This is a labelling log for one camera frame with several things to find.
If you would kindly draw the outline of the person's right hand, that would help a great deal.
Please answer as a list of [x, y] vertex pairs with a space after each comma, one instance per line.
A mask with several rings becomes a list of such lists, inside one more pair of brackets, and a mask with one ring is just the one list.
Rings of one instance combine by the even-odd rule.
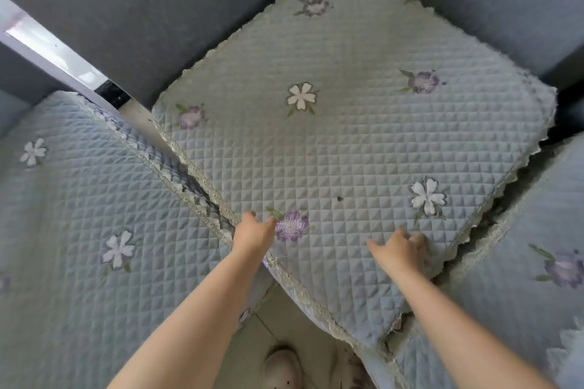
[[375, 260], [381, 269], [399, 287], [414, 279], [425, 279], [427, 237], [420, 232], [409, 233], [398, 227], [384, 242], [388, 255], [386, 260]]

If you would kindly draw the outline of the person's left hand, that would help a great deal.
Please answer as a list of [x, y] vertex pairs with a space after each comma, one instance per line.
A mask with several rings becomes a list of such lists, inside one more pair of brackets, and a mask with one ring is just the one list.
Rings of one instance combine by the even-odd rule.
[[273, 244], [274, 234], [261, 234], [256, 213], [247, 211], [235, 228], [232, 252], [237, 256], [259, 264]]

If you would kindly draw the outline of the quilted floral sofa seat cover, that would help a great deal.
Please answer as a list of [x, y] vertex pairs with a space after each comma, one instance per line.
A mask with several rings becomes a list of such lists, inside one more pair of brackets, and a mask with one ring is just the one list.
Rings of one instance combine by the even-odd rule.
[[122, 120], [49, 95], [0, 139], [0, 389], [104, 389], [233, 233]]
[[584, 389], [584, 133], [544, 154], [443, 290], [559, 389]]
[[276, 0], [159, 96], [221, 214], [277, 219], [266, 267], [357, 347], [409, 309], [367, 239], [430, 238], [435, 276], [536, 152], [556, 92], [412, 0]]

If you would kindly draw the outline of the person's left forearm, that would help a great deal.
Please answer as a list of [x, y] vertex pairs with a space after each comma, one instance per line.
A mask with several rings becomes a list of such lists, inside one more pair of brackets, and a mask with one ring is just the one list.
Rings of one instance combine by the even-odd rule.
[[107, 389], [212, 389], [267, 250], [236, 244]]

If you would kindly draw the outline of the person's right forearm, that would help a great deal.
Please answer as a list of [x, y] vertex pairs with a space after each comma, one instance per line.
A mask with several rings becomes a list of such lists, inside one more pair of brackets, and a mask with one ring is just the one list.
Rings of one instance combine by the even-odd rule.
[[458, 389], [558, 389], [454, 304], [416, 267], [391, 278]]

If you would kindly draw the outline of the pale pink sneaker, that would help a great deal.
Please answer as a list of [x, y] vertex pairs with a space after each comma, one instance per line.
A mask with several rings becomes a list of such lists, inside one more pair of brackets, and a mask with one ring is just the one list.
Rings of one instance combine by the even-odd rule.
[[275, 346], [263, 365], [263, 389], [305, 389], [299, 357], [288, 344]]

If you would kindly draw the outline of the white glossy ledge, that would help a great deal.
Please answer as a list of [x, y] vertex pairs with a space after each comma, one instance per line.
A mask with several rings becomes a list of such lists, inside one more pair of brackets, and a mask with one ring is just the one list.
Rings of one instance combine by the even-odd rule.
[[114, 108], [120, 109], [130, 101], [130, 96], [97, 67], [11, 0], [0, 0], [0, 31], [33, 63], [82, 84]]

